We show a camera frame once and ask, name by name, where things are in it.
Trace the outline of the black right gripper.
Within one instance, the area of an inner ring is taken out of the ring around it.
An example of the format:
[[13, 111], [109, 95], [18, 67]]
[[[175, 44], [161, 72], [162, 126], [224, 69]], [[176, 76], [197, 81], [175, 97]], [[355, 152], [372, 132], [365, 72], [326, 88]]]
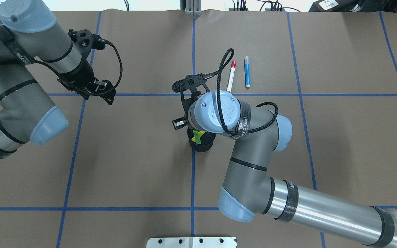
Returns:
[[[206, 76], [207, 75], [204, 74], [187, 75], [186, 78], [173, 83], [172, 91], [181, 94], [181, 104], [184, 110], [183, 117], [172, 121], [172, 125], [175, 130], [179, 130], [189, 125], [189, 121], [186, 119], [186, 115], [189, 111], [189, 108], [203, 94], [197, 88], [199, 86], [203, 86], [206, 93], [210, 91], [208, 86], [206, 85], [206, 81], [207, 81]], [[186, 99], [184, 97], [185, 91], [190, 91], [191, 97], [189, 99]]]

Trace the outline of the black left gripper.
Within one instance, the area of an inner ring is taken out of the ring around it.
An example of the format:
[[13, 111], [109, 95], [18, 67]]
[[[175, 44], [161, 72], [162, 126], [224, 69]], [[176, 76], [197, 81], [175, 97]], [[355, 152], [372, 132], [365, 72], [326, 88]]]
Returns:
[[81, 53], [81, 59], [75, 69], [60, 74], [58, 81], [68, 91], [74, 91], [85, 100], [88, 100], [90, 96], [99, 96], [108, 105], [112, 105], [117, 85], [113, 85], [109, 80], [98, 80], [87, 58], [93, 49], [103, 50], [107, 45], [111, 46], [115, 51], [117, 51], [117, 48], [109, 40], [102, 38], [98, 34], [91, 33], [87, 29], [78, 31], [69, 29], [68, 36], [72, 40], [73, 48]]

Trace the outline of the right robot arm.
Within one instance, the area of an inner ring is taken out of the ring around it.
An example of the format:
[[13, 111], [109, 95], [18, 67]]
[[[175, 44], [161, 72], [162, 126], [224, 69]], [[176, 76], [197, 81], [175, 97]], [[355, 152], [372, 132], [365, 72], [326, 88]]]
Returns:
[[235, 141], [218, 200], [223, 215], [245, 223], [268, 215], [370, 248], [397, 248], [397, 208], [356, 204], [268, 176], [272, 153], [291, 140], [290, 120], [278, 113], [275, 103], [255, 106], [219, 87], [209, 90], [206, 81], [214, 76], [216, 72], [187, 75], [173, 83], [184, 116], [172, 124]]

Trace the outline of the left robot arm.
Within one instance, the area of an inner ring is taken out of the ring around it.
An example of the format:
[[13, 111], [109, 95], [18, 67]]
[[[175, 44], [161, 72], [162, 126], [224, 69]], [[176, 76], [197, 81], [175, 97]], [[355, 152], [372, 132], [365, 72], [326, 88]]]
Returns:
[[98, 80], [87, 58], [115, 45], [90, 31], [65, 31], [42, 0], [0, 2], [0, 160], [25, 143], [43, 145], [68, 121], [27, 66], [50, 69], [68, 91], [85, 100], [99, 96], [112, 105], [118, 83]]

